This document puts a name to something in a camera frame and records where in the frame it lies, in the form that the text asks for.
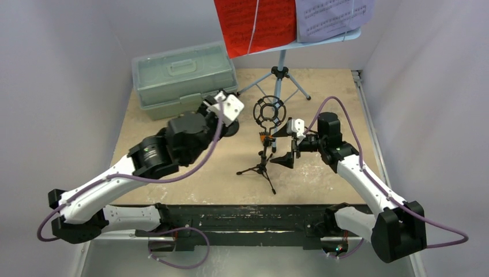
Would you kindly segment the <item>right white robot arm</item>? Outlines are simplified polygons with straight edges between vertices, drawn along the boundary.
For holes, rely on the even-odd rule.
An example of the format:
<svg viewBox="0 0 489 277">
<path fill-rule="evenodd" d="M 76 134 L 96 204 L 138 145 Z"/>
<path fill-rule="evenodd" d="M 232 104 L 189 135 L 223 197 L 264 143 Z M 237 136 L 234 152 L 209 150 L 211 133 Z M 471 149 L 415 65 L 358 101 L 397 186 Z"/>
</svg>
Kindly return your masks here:
<svg viewBox="0 0 489 277">
<path fill-rule="evenodd" d="M 327 207 L 320 224 L 322 231 L 337 235 L 349 231 L 369 242 L 375 254 L 391 263 L 427 248 L 423 207 L 407 202 L 392 191 L 364 163 L 357 148 L 343 140 L 338 115 L 320 113 L 317 129 L 306 133 L 302 119 L 289 118 L 273 138 L 290 137 L 291 150 L 272 163 L 293 168 L 303 152 L 317 152 L 322 161 L 346 180 L 370 209 L 366 214 L 347 203 Z"/>
</svg>

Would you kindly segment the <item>black tripod microphone stand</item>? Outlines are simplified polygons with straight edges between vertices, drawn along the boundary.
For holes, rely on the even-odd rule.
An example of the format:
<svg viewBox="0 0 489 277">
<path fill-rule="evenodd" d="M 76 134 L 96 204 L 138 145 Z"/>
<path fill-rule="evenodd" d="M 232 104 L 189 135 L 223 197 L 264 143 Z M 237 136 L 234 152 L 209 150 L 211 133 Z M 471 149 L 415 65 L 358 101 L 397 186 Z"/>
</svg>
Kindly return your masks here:
<svg viewBox="0 0 489 277">
<path fill-rule="evenodd" d="M 266 166 L 273 156 L 274 151 L 268 155 L 267 150 L 276 141 L 276 139 L 272 137 L 272 130 L 279 127 L 285 121 L 286 115 L 287 108 L 279 97 L 265 95 L 257 100 L 253 107 L 253 118 L 256 124 L 264 130 L 264 137 L 261 140 L 263 150 L 258 153 L 261 160 L 254 167 L 236 172 L 236 175 L 242 175 L 243 173 L 253 171 L 263 176 L 269 182 L 273 194 L 276 194 L 276 190 L 268 176 Z"/>
</svg>

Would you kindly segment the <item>light blue music stand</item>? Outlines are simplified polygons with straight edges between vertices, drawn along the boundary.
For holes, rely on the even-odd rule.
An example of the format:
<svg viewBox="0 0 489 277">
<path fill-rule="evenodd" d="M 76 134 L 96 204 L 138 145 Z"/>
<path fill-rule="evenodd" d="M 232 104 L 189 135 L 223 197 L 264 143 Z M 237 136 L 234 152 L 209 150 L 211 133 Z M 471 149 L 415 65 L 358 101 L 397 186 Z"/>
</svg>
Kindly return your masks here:
<svg viewBox="0 0 489 277">
<path fill-rule="evenodd" d="M 296 92 L 301 92 L 304 95 L 304 97 L 306 97 L 307 100 L 311 100 L 311 96 L 303 89 L 303 87 L 292 76 L 292 74 L 289 72 L 289 68 L 284 65 L 287 50 L 292 50 L 292 49 L 301 48 L 301 47 L 304 48 L 304 47 L 308 47 L 308 46 L 323 45 L 323 44 L 328 44 L 328 43 L 349 41 L 349 40 L 353 40 L 353 39 L 358 38 L 360 36 L 360 34 L 361 34 L 360 28 L 356 28 L 352 31 L 343 32 L 339 35 L 335 35 L 331 38 L 327 38 L 327 39 L 322 40 L 320 42 L 301 43 L 300 41 L 295 40 L 294 42 L 291 42 L 291 43 L 283 45 L 283 46 L 277 46 L 277 47 L 267 48 L 265 50 L 259 50 L 259 51 L 257 51 L 258 54 L 278 51 L 279 52 L 278 64 L 277 64 L 277 66 L 271 67 L 270 72 L 267 73 L 266 75 L 255 80 L 250 85 L 238 90 L 236 93 L 236 96 L 240 97 L 244 92 L 248 91 L 252 87 L 256 87 L 262 92 L 262 94 L 264 96 L 269 96 L 269 97 L 273 98 L 272 102 L 274 103 L 274 102 L 281 99 L 281 86 L 282 86 L 283 79 L 286 78 L 286 79 L 291 80 L 291 82 L 295 85 Z M 227 49 L 228 56 L 230 58 L 236 58 L 236 57 L 241 57 L 241 56 L 245 56 L 245 55 L 253 55 L 254 53 L 251 51 L 251 47 L 253 45 L 253 38 L 254 38 L 253 35 L 251 35 L 249 37 L 248 44 L 246 44 L 243 41 L 239 42 L 237 39 L 226 40 L 225 46 Z M 259 83 L 264 81 L 265 79 L 267 79 L 270 76 L 274 77 L 275 85 L 274 85 L 273 94 L 268 95 L 259 86 Z"/>
</svg>

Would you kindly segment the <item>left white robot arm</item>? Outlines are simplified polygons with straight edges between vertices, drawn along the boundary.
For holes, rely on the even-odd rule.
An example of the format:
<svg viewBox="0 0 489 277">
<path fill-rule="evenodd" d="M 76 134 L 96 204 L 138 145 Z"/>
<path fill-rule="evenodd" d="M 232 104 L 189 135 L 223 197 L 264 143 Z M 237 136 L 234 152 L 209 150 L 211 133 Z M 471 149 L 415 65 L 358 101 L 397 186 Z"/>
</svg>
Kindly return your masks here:
<svg viewBox="0 0 489 277">
<path fill-rule="evenodd" d="M 114 201 L 147 184 L 171 184 L 206 165 L 217 143 L 243 110 L 233 96 L 205 99 L 194 112 L 168 121 L 157 134 L 133 146 L 105 172 L 72 190 L 48 194 L 51 213 L 41 222 L 37 238 L 80 244 L 104 233 L 138 230 L 167 235 L 172 220 L 163 204 L 117 206 Z"/>
</svg>

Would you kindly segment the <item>red sheet music page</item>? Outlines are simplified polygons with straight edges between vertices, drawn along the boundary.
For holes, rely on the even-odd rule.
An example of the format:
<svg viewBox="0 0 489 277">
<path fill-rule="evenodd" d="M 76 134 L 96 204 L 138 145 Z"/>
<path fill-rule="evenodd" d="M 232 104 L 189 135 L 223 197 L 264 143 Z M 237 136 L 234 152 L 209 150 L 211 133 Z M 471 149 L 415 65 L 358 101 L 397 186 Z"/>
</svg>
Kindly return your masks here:
<svg viewBox="0 0 489 277">
<path fill-rule="evenodd" d="M 293 0 L 214 0 L 230 58 L 241 57 L 296 40 Z"/>
</svg>

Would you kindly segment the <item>black round-base microphone stand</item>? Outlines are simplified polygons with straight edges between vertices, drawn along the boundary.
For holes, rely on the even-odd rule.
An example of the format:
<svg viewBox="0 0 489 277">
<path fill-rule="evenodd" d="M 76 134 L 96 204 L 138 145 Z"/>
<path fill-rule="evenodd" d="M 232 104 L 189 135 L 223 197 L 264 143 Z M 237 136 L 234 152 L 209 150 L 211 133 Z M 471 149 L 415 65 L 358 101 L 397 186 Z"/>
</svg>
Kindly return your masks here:
<svg viewBox="0 0 489 277">
<path fill-rule="evenodd" d="M 226 96 L 234 95 L 235 97 L 239 97 L 237 92 L 227 91 L 224 93 Z M 232 137 L 237 134 L 239 131 L 239 120 L 236 119 L 230 126 L 223 131 L 223 137 Z"/>
</svg>

